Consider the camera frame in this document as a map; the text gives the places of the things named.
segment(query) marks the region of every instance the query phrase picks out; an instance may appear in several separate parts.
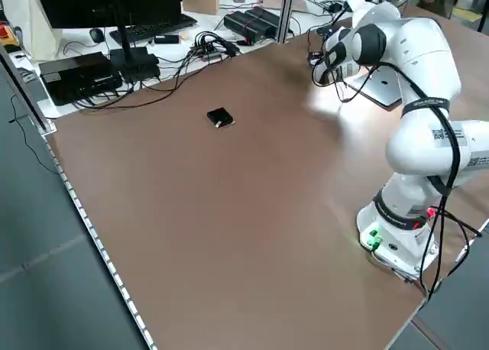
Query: metal pole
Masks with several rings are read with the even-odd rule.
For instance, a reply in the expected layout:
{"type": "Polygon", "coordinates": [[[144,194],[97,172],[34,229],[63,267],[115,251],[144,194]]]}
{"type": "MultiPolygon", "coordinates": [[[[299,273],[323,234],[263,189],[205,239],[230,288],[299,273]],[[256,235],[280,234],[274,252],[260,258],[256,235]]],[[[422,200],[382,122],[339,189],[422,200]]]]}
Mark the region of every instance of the metal pole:
{"type": "Polygon", "coordinates": [[[282,10],[278,22],[277,43],[283,44],[289,31],[290,15],[292,14],[292,0],[282,0],[282,10]]]}

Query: label sticker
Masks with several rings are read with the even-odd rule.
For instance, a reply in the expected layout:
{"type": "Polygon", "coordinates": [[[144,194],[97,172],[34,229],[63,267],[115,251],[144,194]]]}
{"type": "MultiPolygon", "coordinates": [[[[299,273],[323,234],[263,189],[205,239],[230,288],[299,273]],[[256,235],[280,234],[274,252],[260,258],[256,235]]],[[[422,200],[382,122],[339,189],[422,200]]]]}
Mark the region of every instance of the label sticker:
{"type": "Polygon", "coordinates": [[[489,151],[475,151],[465,169],[477,170],[489,168],[489,151]]]}
{"type": "Polygon", "coordinates": [[[424,245],[425,244],[426,234],[428,232],[429,232],[429,229],[423,228],[423,229],[421,229],[421,232],[418,235],[414,236],[414,238],[416,239],[416,243],[418,245],[424,245]]]}
{"type": "MultiPolygon", "coordinates": [[[[465,137],[464,128],[460,122],[452,122],[452,128],[457,137],[458,146],[467,146],[467,138],[465,137]]],[[[441,125],[431,127],[433,133],[433,139],[435,140],[435,147],[450,147],[449,134],[441,125]]]]}
{"type": "Polygon", "coordinates": [[[43,75],[43,79],[46,83],[52,83],[53,81],[60,81],[61,76],[59,73],[47,73],[43,75]]]}

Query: white desk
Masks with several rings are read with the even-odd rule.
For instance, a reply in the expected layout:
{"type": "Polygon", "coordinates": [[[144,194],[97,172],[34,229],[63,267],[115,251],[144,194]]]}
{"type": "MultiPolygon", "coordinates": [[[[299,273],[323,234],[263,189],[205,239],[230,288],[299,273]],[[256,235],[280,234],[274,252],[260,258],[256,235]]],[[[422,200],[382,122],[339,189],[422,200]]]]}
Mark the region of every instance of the white desk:
{"type": "MultiPolygon", "coordinates": [[[[246,0],[247,3],[254,3],[258,2],[258,0],[246,0]]],[[[221,5],[232,5],[232,6],[238,6],[240,4],[234,3],[232,0],[221,0],[220,1],[221,5]]],[[[315,5],[312,2],[306,2],[307,3],[307,8],[311,13],[320,15],[322,14],[321,8],[319,8],[317,5],[315,5]]],[[[217,35],[220,35],[221,37],[227,39],[227,40],[234,40],[235,35],[229,30],[224,27],[224,25],[220,25],[217,30],[214,30],[216,25],[222,20],[224,15],[228,14],[231,11],[234,10],[239,10],[239,11],[246,11],[249,8],[236,8],[236,9],[221,9],[219,11],[218,15],[202,15],[202,14],[196,14],[193,12],[187,12],[183,11],[184,14],[189,15],[192,18],[195,18],[197,20],[197,24],[193,25],[190,28],[184,28],[180,33],[183,34],[183,36],[186,38],[185,40],[182,40],[180,44],[152,44],[148,45],[147,49],[149,53],[153,53],[157,57],[162,57],[167,60],[179,60],[182,59],[186,56],[187,52],[189,51],[190,47],[193,45],[193,40],[194,37],[200,33],[201,31],[214,31],[217,33],[217,35]]],[[[272,12],[276,12],[277,15],[280,14],[280,10],[270,10],[272,12]]],[[[302,29],[301,34],[305,33],[308,29],[325,24],[330,21],[330,17],[328,16],[323,16],[323,17],[318,17],[315,15],[307,14],[307,13],[299,13],[299,12],[294,12],[293,17],[300,23],[300,29],[302,29]]],[[[296,23],[296,21],[291,20],[290,23],[290,28],[298,34],[299,28],[296,23]]],[[[115,30],[115,28],[106,28],[105,30],[105,38],[106,42],[102,42],[98,44],[97,46],[94,47],[84,47],[83,45],[77,44],[77,43],[71,43],[67,48],[66,48],[66,56],[63,55],[63,48],[64,46],[70,42],[70,41],[79,41],[83,44],[92,46],[94,43],[92,42],[91,37],[89,36],[89,29],[66,29],[63,30],[63,37],[60,43],[60,48],[58,51],[58,59],[61,58],[66,58],[66,57],[74,57],[74,56],[79,56],[79,53],[81,54],[88,54],[88,53],[94,53],[94,52],[103,52],[104,54],[108,53],[108,50],[110,49],[116,49],[120,48],[120,46],[110,37],[108,34],[110,31],[115,30]]],[[[250,47],[240,47],[242,53],[246,53],[252,50],[256,50],[260,47],[266,46],[269,43],[272,43],[272,40],[270,41],[265,41],[262,44],[255,44],[254,46],[250,47]]],[[[22,59],[22,60],[16,60],[14,58],[13,53],[11,55],[11,59],[14,62],[14,65],[16,67],[24,67],[28,70],[35,70],[37,74],[39,74],[39,66],[38,63],[29,63],[28,60],[22,59]]],[[[195,61],[192,64],[189,65],[188,71],[194,71],[197,70],[203,66],[205,66],[207,63],[204,63],[202,61],[195,61]]],[[[166,63],[161,61],[160,62],[160,71],[161,75],[160,78],[164,79],[168,76],[172,76],[176,72],[176,67],[179,66],[178,63],[166,63]]],[[[146,85],[154,85],[157,83],[157,80],[151,80],[145,82],[146,85]]],[[[127,89],[126,85],[123,85],[121,89],[127,89]]],[[[46,117],[49,118],[58,118],[61,115],[66,115],[71,112],[75,112],[78,110],[75,106],[68,104],[68,105],[63,105],[63,106],[55,106],[51,101],[43,101],[39,103],[39,106],[44,113],[46,117]]]]}

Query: wooden block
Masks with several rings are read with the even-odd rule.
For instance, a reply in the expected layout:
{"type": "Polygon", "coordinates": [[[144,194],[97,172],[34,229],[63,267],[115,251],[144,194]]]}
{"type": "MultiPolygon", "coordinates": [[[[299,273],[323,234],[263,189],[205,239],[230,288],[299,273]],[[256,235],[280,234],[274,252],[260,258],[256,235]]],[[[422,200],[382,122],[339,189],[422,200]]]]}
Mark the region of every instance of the wooden block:
{"type": "Polygon", "coordinates": [[[183,10],[198,14],[217,15],[219,0],[182,0],[183,10]]]}

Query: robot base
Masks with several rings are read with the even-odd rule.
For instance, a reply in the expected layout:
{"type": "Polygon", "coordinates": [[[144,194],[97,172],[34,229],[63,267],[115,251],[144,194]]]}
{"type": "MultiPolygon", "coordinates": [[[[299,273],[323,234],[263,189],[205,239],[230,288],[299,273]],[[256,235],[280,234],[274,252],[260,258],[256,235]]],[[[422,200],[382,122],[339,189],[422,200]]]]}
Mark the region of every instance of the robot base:
{"type": "MultiPolygon", "coordinates": [[[[375,242],[380,243],[375,256],[397,273],[410,280],[418,280],[421,260],[429,237],[430,227],[425,224],[413,231],[399,229],[382,218],[374,203],[364,207],[357,216],[360,244],[372,251],[375,242]]],[[[431,237],[423,270],[438,256],[438,245],[431,237]]]]}

